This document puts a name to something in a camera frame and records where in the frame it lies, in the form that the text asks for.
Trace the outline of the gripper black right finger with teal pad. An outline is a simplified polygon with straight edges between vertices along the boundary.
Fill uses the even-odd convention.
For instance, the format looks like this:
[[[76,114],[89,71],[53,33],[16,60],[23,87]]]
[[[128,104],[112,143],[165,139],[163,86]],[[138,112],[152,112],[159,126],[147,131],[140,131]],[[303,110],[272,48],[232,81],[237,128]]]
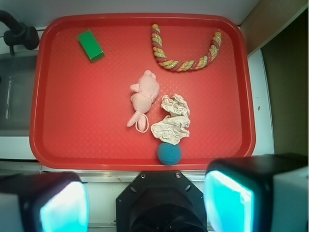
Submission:
[[[216,232],[306,232],[309,159],[285,153],[213,160],[204,204]]]

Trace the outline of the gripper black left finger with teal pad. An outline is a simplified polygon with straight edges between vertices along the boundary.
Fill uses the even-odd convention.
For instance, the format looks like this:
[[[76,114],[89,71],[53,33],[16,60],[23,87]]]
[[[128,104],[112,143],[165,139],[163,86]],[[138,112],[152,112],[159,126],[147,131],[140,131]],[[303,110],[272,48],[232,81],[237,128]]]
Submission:
[[[86,232],[89,198],[73,172],[0,178],[2,232]]]

